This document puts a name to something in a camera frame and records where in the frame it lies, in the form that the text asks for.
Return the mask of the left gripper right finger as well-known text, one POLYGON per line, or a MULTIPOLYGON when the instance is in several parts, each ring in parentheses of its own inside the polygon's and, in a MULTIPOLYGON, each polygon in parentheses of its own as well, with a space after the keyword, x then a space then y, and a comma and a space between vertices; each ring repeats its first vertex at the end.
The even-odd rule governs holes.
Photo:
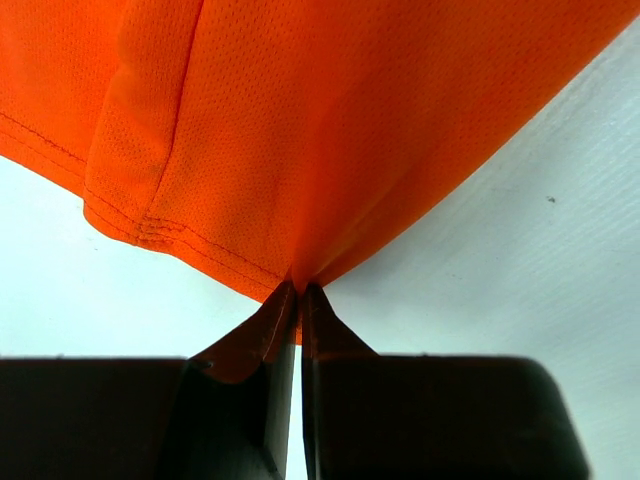
POLYGON ((384 437, 382 357, 307 287, 302 324, 303 438, 310 479, 398 479, 398 449, 384 437))

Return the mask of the orange t-shirt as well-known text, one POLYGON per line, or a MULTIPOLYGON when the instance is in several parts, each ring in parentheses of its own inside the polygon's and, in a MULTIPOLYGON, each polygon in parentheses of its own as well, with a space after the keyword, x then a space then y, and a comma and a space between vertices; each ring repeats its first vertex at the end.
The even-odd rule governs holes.
POLYGON ((1 153, 255 300, 328 284, 482 166, 635 1, 5 1, 1 153))

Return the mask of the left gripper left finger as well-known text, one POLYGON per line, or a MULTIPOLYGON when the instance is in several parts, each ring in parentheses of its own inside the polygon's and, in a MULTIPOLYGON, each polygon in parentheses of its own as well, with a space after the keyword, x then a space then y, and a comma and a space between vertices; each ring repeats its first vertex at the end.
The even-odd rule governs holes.
POLYGON ((251 317, 189 359, 160 478, 285 478, 296 322, 297 293, 284 281, 251 317))

